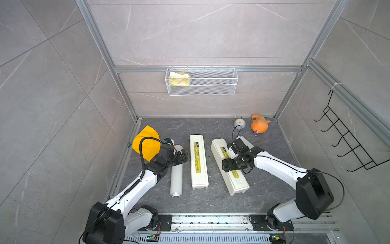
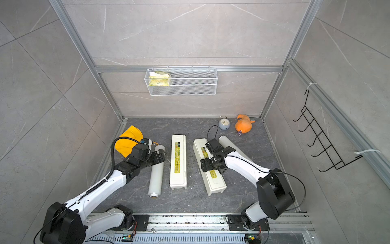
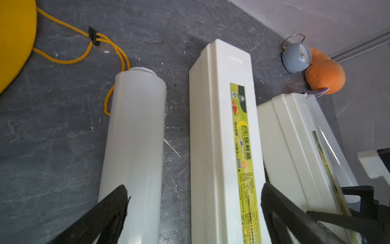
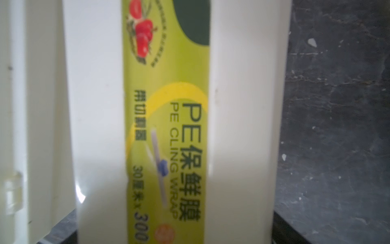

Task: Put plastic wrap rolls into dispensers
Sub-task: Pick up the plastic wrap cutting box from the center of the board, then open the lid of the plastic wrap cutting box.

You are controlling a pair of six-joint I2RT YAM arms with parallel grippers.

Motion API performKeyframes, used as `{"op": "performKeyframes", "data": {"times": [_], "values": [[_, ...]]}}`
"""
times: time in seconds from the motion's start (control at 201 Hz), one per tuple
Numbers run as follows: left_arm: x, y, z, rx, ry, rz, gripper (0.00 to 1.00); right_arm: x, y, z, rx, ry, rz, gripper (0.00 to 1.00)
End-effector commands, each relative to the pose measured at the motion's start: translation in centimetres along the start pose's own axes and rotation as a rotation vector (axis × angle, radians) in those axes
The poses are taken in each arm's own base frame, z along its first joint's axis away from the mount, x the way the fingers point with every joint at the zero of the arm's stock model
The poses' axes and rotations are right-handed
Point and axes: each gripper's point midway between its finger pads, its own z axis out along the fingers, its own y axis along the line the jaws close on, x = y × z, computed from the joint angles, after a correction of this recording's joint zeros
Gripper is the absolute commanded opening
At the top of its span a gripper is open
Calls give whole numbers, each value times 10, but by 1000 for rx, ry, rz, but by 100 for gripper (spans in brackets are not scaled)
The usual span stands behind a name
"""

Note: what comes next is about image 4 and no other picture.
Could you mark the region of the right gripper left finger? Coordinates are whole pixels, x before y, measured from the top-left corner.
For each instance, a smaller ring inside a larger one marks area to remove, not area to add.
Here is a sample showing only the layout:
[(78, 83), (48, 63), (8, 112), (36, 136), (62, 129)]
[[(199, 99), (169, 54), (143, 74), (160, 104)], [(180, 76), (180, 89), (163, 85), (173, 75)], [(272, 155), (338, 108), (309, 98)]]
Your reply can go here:
[(76, 210), (70, 212), (38, 244), (78, 244)]

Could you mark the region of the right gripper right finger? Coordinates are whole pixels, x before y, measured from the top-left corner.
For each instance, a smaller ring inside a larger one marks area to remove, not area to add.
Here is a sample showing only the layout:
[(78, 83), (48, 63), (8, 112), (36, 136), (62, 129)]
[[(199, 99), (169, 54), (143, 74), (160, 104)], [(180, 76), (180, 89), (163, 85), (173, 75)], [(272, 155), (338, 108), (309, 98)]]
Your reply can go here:
[(272, 224), (273, 244), (311, 244), (302, 234), (296, 231), (276, 211), (273, 213)]

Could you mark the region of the white wrap dispenser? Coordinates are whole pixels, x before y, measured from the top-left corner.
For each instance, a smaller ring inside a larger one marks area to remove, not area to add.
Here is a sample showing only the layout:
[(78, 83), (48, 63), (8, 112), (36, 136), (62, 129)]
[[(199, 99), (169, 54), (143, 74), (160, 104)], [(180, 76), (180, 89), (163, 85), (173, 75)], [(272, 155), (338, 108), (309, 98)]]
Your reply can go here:
[(291, 6), (1, 1), (1, 243), (271, 243)]

